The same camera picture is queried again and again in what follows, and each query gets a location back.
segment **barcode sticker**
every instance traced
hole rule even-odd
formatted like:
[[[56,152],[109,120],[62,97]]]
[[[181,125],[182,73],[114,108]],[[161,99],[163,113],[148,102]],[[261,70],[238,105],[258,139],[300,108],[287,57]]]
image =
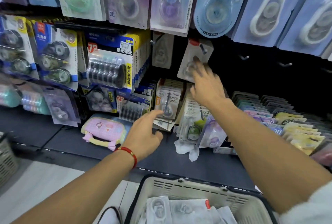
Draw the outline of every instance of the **barcode sticker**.
[[[131,44],[121,41],[120,42],[120,49],[123,49],[123,50],[126,50],[126,51],[129,51],[129,50],[131,51]]]

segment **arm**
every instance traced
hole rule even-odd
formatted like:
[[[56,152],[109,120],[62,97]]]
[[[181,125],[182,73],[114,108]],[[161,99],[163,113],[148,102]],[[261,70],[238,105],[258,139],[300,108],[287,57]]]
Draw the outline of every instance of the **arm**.
[[[191,89],[194,99],[206,106],[225,130],[249,176],[277,212],[307,201],[332,180],[325,168],[235,107],[209,67],[197,62],[197,71]]]
[[[153,119],[162,113],[154,110],[145,114],[131,127],[122,146],[132,150],[138,161],[154,152],[163,139],[158,131],[152,134]],[[12,223],[93,223],[133,165],[134,158],[128,152],[116,151]]]

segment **person's left hand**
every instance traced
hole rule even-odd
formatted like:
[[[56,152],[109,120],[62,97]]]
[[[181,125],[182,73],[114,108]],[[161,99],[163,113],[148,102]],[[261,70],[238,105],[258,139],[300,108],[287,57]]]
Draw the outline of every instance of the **person's left hand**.
[[[157,131],[152,134],[153,120],[163,114],[161,110],[152,110],[136,120],[132,125],[123,147],[130,149],[140,161],[153,153],[160,145],[163,134]]]

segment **hand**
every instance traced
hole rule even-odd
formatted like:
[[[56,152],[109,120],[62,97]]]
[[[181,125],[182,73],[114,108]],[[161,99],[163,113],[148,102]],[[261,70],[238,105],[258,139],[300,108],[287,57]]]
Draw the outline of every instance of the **hand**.
[[[152,134],[152,125],[153,120],[163,113],[161,110],[152,110],[132,125],[122,146],[129,148],[136,155],[138,161],[153,153],[160,145],[164,136],[160,131]]]
[[[195,86],[190,89],[195,101],[209,108],[213,103],[220,99],[226,99],[224,87],[218,75],[213,74],[208,65],[203,65],[200,60],[195,57],[196,69],[193,70],[193,78]]]

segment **white tile floor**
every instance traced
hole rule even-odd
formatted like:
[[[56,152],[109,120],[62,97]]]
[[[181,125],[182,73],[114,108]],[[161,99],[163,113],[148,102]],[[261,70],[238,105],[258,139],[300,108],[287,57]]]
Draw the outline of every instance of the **white tile floor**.
[[[55,164],[20,159],[18,172],[0,188],[0,224],[9,224],[27,210],[74,180],[84,172]],[[120,209],[123,220],[139,187],[138,183],[123,180],[107,201]]]

